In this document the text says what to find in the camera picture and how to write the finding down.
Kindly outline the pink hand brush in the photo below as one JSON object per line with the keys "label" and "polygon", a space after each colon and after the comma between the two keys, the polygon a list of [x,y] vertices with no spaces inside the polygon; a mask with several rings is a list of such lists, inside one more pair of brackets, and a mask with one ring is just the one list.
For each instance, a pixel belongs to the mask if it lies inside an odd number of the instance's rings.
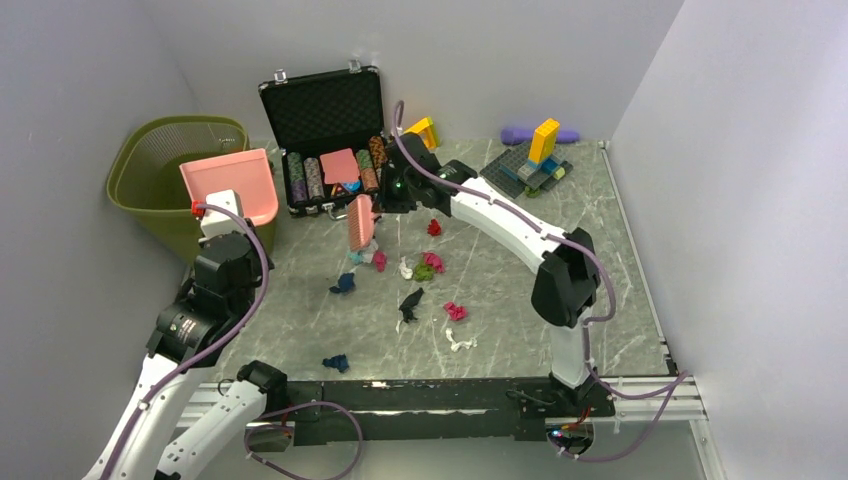
{"label": "pink hand brush", "polygon": [[347,206],[349,249],[358,252],[365,249],[374,236],[373,201],[369,195],[358,195]]}

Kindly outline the pink plastic dustpan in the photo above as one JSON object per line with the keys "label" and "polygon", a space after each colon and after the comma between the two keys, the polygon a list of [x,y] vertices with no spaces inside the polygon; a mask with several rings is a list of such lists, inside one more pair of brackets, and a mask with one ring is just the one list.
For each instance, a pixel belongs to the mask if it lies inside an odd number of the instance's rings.
{"label": "pink plastic dustpan", "polygon": [[209,194],[233,190],[239,196],[243,213],[255,226],[276,219],[279,200],[264,149],[246,150],[179,166],[192,201],[204,201]]}

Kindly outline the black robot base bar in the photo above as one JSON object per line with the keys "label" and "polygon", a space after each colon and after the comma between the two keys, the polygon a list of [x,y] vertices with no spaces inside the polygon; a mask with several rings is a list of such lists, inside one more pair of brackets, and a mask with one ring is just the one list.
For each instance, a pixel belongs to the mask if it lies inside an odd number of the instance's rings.
{"label": "black robot base bar", "polygon": [[542,441],[550,426],[613,417],[598,385],[571,390],[550,377],[291,381],[259,420],[294,425],[297,446],[330,442],[510,437]]}

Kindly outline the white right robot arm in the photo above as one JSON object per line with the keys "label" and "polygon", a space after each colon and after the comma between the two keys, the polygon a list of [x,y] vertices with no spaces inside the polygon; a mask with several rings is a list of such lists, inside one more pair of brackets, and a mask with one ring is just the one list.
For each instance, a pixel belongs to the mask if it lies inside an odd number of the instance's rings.
{"label": "white right robot arm", "polygon": [[498,193],[464,163],[441,164],[416,134],[384,148],[379,208],[407,213],[420,206],[467,223],[516,255],[534,273],[531,304],[551,328],[553,406],[572,416],[591,398],[586,384],[593,360],[586,320],[597,301],[600,269],[591,236],[564,232]]}

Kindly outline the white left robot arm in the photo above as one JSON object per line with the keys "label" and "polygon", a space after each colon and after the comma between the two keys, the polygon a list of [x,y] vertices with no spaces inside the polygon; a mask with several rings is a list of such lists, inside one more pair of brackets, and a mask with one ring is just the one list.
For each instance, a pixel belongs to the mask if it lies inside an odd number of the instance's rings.
{"label": "white left robot arm", "polygon": [[285,373],[258,360],[182,433],[177,425],[224,347],[258,309],[272,264],[253,233],[204,242],[193,274],[157,317],[130,401],[89,479],[195,479],[247,424],[289,406]]}

